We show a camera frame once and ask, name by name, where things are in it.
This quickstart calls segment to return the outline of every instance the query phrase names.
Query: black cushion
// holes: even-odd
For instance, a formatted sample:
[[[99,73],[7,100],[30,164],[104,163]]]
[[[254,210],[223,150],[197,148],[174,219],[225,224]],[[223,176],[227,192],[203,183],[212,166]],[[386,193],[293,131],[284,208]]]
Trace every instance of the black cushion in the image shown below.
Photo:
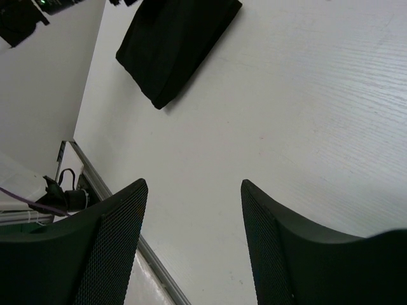
[[[116,58],[161,109],[181,91],[241,6],[237,0],[144,0]]]

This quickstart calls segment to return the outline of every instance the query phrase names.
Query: purple cable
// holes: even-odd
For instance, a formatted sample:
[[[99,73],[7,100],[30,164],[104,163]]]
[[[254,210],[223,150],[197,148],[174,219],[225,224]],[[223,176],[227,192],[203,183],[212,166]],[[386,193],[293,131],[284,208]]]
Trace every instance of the purple cable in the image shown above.
[[[10,196],[10,197],[12,197],[12,198],[14,198],[16,200],[24,202],[24,203],[26,203],[28,205],[32,205],[32,206],[37,207],[37,208],[43,208],[44,210],[48,210],[50,212],[54,212],[54,213],[57,213],[59,215],[70,216],[67,212],[64,212],[64,211],[62,211],[62,210],[60,210],[58,208],[49,207],[47,205],[42,205],[40,203],[36,203],[36,202],[30,201],[30,200],[27,200],[27,199],[25,199],[23,197],[20,197],[19,195],[16,195],[16,194],[13,194],[12,192],[7,191],[6,189],[3,189],[1,186],[0,186],[0,191],[2,191],[4,194],[6,194],[6,195],[8,195],[8,196]]]

